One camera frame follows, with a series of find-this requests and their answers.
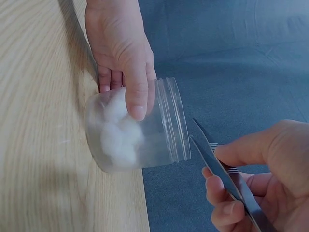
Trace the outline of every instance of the wood grain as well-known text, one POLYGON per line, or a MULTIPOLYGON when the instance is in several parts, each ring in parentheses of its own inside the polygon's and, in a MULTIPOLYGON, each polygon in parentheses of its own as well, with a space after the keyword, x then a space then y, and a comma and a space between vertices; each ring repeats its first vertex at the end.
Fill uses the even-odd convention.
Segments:
POLYGON ((149 231, 141 171, 105 174, 87 146, 85 2, 0 0, 1 232, 149 231))

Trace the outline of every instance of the white cotton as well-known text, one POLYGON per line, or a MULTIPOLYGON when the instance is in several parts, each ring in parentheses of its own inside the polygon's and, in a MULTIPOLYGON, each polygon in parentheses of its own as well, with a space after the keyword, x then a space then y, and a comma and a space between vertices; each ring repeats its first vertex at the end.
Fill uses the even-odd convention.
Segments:
POLYGON ((104 119, 108 122, 118 123, 128 115, 126 108, 126 88, 118 89, 104 109, 104 119))
POLYGON ((133 144, 124 142, 121 146, 121 152, 113 153, 111 161, 118 168, 134 167, 137 163, 137 153, 133 144))
POLYGON ((115 168, 134 169, 144 137, 140 125, 126 110, 125 89, 118 91, 104 108, 101 149, 115 168))
POLYGON ((130 116, 126 116, 119 122, 119 128, 124 133, 124 140, 138 145, 143 141, 143 132, 140 125, 130 116))
POLYGON ((104 154, 112 156, 121 152, 123 133, 113 123, 104 122, 101 130, 101 148, 104 154))

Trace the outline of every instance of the clear plastic jar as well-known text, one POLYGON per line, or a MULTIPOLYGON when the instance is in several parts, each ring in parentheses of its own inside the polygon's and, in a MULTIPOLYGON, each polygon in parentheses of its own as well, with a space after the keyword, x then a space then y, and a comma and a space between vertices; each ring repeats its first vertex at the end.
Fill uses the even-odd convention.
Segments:
POLYGON ((90 152, 104 172, 112 173, 178 163, 191 158, 182 101, 175 78, 149 81, 146 117, 133 120, 125 90, 91 96, 85 132, 90 152))

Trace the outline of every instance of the gray fabric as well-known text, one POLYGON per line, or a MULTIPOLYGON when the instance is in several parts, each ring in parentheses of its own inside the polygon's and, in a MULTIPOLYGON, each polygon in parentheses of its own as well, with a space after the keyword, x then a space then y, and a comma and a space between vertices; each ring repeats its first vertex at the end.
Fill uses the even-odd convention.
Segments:
MULTIPOLYGON (((219 143, 309 121, 308 0, 140 0, 158 77, 177 80, 189 132, 219 143)), ((143 170, 151 232, 216 231, 202 159, 143 170)), ((251 173, 266 167, 246 167, 251 173)))

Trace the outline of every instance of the metal tweezers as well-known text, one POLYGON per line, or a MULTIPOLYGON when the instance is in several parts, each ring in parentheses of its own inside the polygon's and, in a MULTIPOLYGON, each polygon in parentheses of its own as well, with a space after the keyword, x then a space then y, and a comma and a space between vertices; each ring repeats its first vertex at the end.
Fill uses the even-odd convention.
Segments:
POLYGON ((219 144, 215 143, 211 139, 206 130, 199 124, 199 122, 197 122, 196 119, 193 120, 202 131, 208 145, 207 147, 210 148, 210 152, 206 152, 192 135, 190 135, 190 138, 211 173, 221 178, 225 189, 234 200, 243 202, 246 214, 249 216, 258 232, 276 232, 277 230, 263 213, 238 169, 225 165, 216 158, 214 150, 219 146, 219 144))

